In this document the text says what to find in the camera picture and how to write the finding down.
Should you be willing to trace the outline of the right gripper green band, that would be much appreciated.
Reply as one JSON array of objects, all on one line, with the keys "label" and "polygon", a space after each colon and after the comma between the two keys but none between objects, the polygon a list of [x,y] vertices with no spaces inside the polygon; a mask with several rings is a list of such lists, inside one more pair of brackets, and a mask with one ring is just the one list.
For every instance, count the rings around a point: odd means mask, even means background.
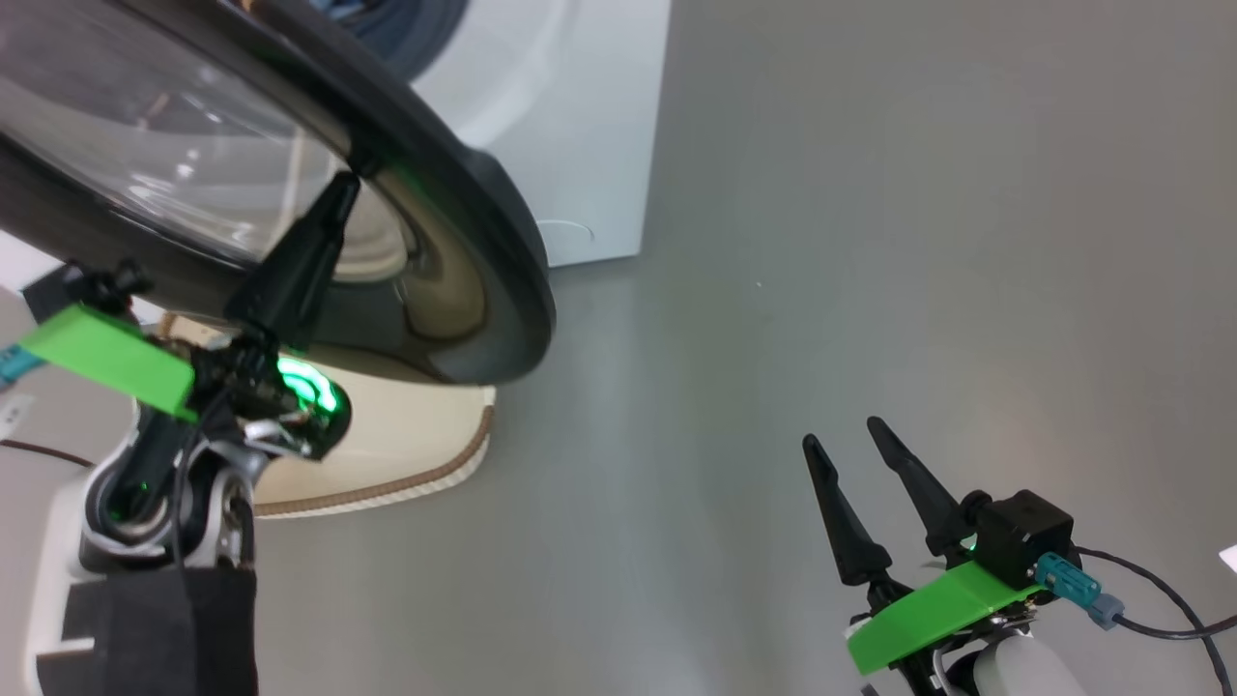
[{"label": "right gripper green band", "polygon": [[[884,466],[901,477],[925,528],[925,545],[935,558],[966,560],[964,549],[975,533],[962,519],[962,507],[889,424],[867,419],[867,430]],[[888,579],[892,560],[858,519],[839,472],[816,435],[803,436],[802,450],[811,478],[823,525],[829,537],[840,581],[858,587]],[[1038,584],[1012,588],[977,562],[948,569],[931,584],[910,591],[849,635],[849,655],[862,677],[884,670],[912,653],[923,651],[959,630],[969,629],[1009,605],[1025,605],[1043,590]]]}]

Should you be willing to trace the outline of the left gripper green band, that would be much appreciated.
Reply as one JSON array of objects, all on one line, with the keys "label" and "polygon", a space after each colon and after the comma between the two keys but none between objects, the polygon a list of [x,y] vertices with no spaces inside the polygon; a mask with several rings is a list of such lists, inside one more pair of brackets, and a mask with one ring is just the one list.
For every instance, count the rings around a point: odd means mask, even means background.
[{"label": "left gripper green band", "polygon": [[353,427],[353,401],[318,368],[281,354],[304,352],[318,325],[361,190],[336,172],[224,307],[242,330],[221,342],[145,333],[132,321],[72,304],[19,340],[19,354],[132,397],[172,422],[230,417],[273,422],[275,449],[319,461]]}]

